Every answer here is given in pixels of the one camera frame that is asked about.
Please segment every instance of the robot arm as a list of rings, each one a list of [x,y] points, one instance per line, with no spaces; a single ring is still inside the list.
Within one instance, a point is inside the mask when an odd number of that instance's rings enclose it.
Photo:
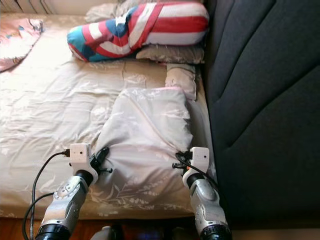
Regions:
[[[207,172],[209,167],[209,149],[193,147],[190,152],[180,152],[176,157],[183,162]],[[173,168],[184,169],[183,184],[190,190],[191,206],[195,215],[195,226],[201,240],[231,240],[225,212],[219,204],[220,198],[208,179],[195,169],[183,163],[174,163]]]
[[[109,148],[103,148],[96,156],[91,155],[90,144],[70,146],[70,165],[73,176],[53,194],[53,201],[45,211],[35,240],[68,240],[79,217],[80,208],[86,200],[91,183],[100,173],[111,173],[112,169],[100,169]]]
[[[70,164],[73,175],[64,182],[53,195],[53,201],[46,209],[35,240],[68,240],[72,235],[79,217],[80,208],[85,202],[90,184],[94,184],[102,172],[111,173],[112,169],[100,169],[109,148],[103,148],[96,156],[91,155],[89,144],[70,146]],[[206,172],[209,166],[209,150],[193,147],[189,152],[179,152],[177,158]],[[195,225],[201,240],[231,240],[231,231],[224,210],[219,204],[219,194],[212,188],[208,179],[187,165],[174,163],[173,168],[184,169],[183,184],[190,190],[191,206],[195,214]],[[123,239],[120,231],[104,228],[91,240]]]

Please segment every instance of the dark gray upholstery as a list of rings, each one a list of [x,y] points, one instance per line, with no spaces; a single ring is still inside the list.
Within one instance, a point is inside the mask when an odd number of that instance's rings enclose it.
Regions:
[[[320,1],[210,1],[204,81],[234,228],[320,226]]]

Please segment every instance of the black clamp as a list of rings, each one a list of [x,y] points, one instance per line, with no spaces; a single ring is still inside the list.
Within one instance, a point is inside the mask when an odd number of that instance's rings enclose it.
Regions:
[[[179,151],[175,154],[176,159],[180,161],[180,163],[172,163],[173,169],[183,169],[182,175],[188,170],[187,165],[183,164],[183,162],[190,164],[190,160],[192,160],[193,153],[191,151]]]
[[[90,165],[94,170],[96,170],[98,175],[100,175],[101,173],[112,173],[113,172],[112,168],[100,168],[101,164],[106,159],[106,156],[108,155],[109,150],[110,149],[106,146],[106,147],[102,148],[96,155],[93,154],[90,157]]]

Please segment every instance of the black cable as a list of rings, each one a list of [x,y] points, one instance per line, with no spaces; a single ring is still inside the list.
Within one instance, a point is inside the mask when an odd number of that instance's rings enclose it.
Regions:
[[[52,196],[54,194],[54,192],[51,192],[51,193],[47,193],[47,194],[44,194],[40,197],[38,197],[33,203],[31,203],[31,205],[29,206],[29,208],[26,210],[25,214],[24,214],[24,218],[23,218],[23,221],[22,221],[22,235],[23,235],[23,238],[24,240],[29,240],[28,236],[27,236],[27,231],[26,231],[26,222],[27,222],[27,218],[28,218],[28,215],[31,211],[31,209],[33,208],[33,206],[41,199],[45,198],[45,197],[48,197],[48,196]]]
[[[45,169],[45,167],[47,166],[47,164],[50,162],[51,159],[53,159],[55,156],[58,155],[66,155],[67,157],[70,157],[70,149],[67,149],[65,151],[62,152],[57,152],[55,154],[53,154],[51,157],[49,157],[49,159],[43,164],[43,166],[41,167],[40,171],[38,172],[37,176],[34,179],[33,182],[33,186],[32,186],[32,196],[31,196],[31,203],[33,204],[36,198],[36,186],[37,186],[37,182],[38,179],[41,175],[41,173],[43,172],[43,170]],[[34,239],[34,218],[35,218],[35,206],[32,205],[31,208],[31,216],[30,216],[30,240]]]
[[[176,159],[178,159],[178,161],[184,165],[186,165],[187,167],[191,168],[191,169],[194,169],[196,170],[198,173],[202,174],[203,176],[205,176],[209,182],[211,183],[211,185],[213,186],[213,188],[219,193],[219,187],[218,187],[218,184],[216,183],[216,181],[211,177],[209,176],[208,173],[204,172],[204,171],[201,171],[199,168],[195,167],[195,166],[192,166],[191,164],[187,163],[186,161],[180,159],[180,156],[176,156]]]

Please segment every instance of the wrinkled sheet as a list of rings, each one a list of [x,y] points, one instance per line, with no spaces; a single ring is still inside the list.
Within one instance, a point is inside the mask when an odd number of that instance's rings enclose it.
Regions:
[[[30,204],[34,178],[46,159],[72,143],[91,143],[95,149],[120,92],[127,88],[162,88],[167,70],[135,59],[100,63],[77,60],[68,48],[66,35],[70,28],[84,23],[82,16],[1,14],[3,18],[37,18],[44,22],[44,32],[28,57],[14,69],[0,73],[0,217],[22,218]],[[208,110],[199,74],[196,82],[197,101],[187,102],[191,145],[210,147]],[[68,158],[54,158],[38,181],[36,195],[55,191],[71,175]],[[190,215],[185,209],[126,209],[108,204],[109,194],[98,184],[90,187],[80,218]],[[38,219],[50,202],[46,198],[37,204]]]

